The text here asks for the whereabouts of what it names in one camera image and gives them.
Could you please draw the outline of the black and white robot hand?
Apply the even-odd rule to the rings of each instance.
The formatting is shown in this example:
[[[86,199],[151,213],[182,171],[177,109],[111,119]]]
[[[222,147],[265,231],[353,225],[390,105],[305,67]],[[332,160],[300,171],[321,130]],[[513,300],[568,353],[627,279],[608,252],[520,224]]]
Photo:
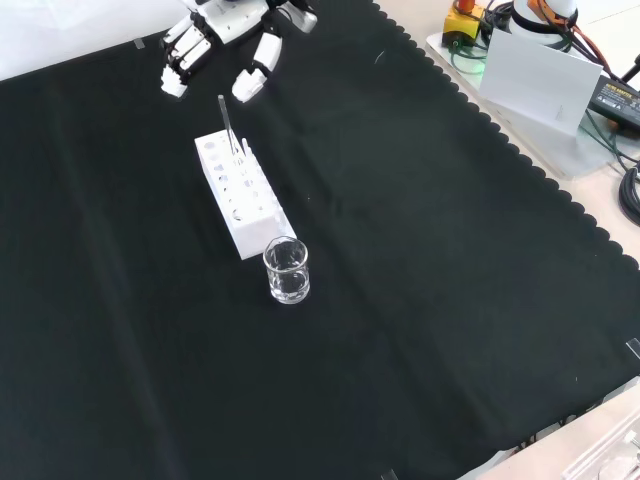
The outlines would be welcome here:
[[[264,87],[282,52],[283,38],[273,21],[281,14],[303,33],[310,33],[318,18],[306,1],[186,1],[188,14],[161,39],[164,68],[161,89],[175,98],[187,91],[191,78],[215,50],[232,46],[259,32],[260,41],[249,67],[242,70],[232,95],[246,103]]]

